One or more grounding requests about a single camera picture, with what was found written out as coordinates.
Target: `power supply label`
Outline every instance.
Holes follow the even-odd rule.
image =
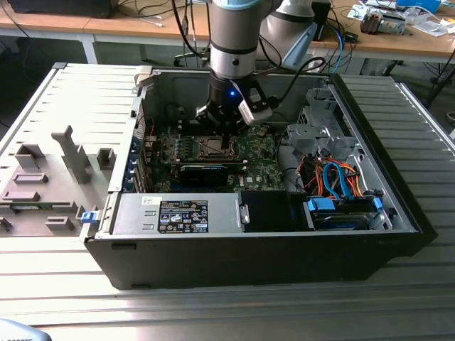
[[[159,233],[207,233],[207,200],[161,201]]]

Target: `gray plastic part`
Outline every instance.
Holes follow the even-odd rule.
[[[78,183],[87,183],[90,181],[90,176],[85,170],[87,155],[85,154],[82,146],[76,148],[73,140],[71,139],[72,133],[73,128],[71,128],[71,126],[67,126],[64,132],[55,132],[52,133],[51,136],[62,147],[67,166],[69,166],[69,168],[73,171],[76,181]]]
[[[16,211],[10,205],[0,205],[0,215],[15,215]]]
[[[0,340],[52,341],[45,332],[4,319],[0,319]]]
[[[4,228],[5,231],[9,231],[12,226],[11,223],[4,217],[0,217],[0,226]]]
[[[22,183],[30,184],[40,184],[47,183],[48,177],[45,173],[18,173],[14,176],[13,181],[18,185]]]
[[[100,169],[114,169],[115,153],[112,148],[100,148],[97,155],[98,164]]]
[[[76,213],[78,209],[74,201],[69,202],[67,205],[52,205],[52,208],[57,213]]]
[[[45,225],[51,231],[72,230],[74,225],[69,217],[48,217]]]
[[[40,200],[40,195],[38,192],[7,192],[5,196],[3,196],[3,200],[38,201]]]
[[[84,214],[84,212],[85,212],[85,208],[82,205],[79,206],[79,208],[76,211],[76,215],[75,215],[76,219],[80,220],[80,218],[82,218],[82,215]]]
[[[317,139],[328,137],[321,127],[309,124],[290,124],[287,133],[291,145],[303,154],[315,153],[318,149]]]
[[[36,158],[44,158],[40,147],[36,144],[23,144],[17,151],[16,160],[26,172],[37,171],[39,169]]]
[[[53,69],[64,69],[68,63],[63,63],[63,62],[56,62],[54,65],[52,65]]]

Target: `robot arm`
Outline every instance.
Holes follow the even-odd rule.
[[[292,7],[302,1],[309,2],[311,8],[311,0],[284,0],[283,4]],[[224,146],[229,144],[230,136],[268,120],[279,105],[276,97],[267,97],[262,91],[253,72],[261,22],[281,3],[282,0],[213,0],[210,5],[209,93],[205,106],[197,110],[196,119],[221,135]]]

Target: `blue cable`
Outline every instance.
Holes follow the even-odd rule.
[[[335,166],[338,171],[338,176],[340,177],[341,190],[343,191],[344,196],[347,197],[349,200],[353,200],[354,197],[350,192],[349,187],[346,185],[343,169],[334,162],[327,163],[326,166],[324,167],[324,172],[322,174],[324,187],[335,197],[335,199],[340,200],[340,196],[338,195],[338,193],[332,190],[330,185],[328,184],[328,169],[331,166]]]
[[[338,36],[338,41],[340,43],[340,55],[338,57],[338,62],[336,63],[336,66],[335,66],[335,69],[333,69],[332,73],[335,73],[338,69],[338,66],[340,66],[340,62],[341,62],[341,59],[343,57],[343,39],[341,38],[341,35],[340,33],[332,26],[329,26],[333,32],[335,32],[335,34]]]

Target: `desk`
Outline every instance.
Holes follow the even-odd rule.
[[[130,18],[116,13],[111,19],[86,18],[78,16],[54,16],[45,14],[14,13],[5,1],[6,10],[14,20],[32,38],[51,38],[78,40],[83,44],[87,61],[97,63],[95,48],[96,42],[133,43],[144,45],[181,45],[180,33],[172,12],[163,15],[161,21],[164,27],[157,27],[139,18]],[[159,0],[138,0],[144,4],[158,3]],[[413,27],[407,29],[403,36],[381,33],[375,36],[360,32],[360,21],[344,18],[341,12],[348,13],[348,7],[356,3],[355,0],[334,0],[338,19],[344,26],[350,26],[349,31],[358,34],[358,44],[353,52],[354,57],[377,58],[386,60],[408,60],[430,63],[445,63],[455,48],[452,36],[432,37]],[[134,15],[133,4],[124,5],[123,11]],[[200,45],[208,42],[208,26],[205,7],[194,6],[196,35]],[[455,15],[455,10],[443,8],[438,15]],[[11,22],[0,9],[0,36],[23,36],[23,33]],[[337,47],[337,42],[330,32],[326,32],[326,39],[311,44],[311,53],[325,55]]]

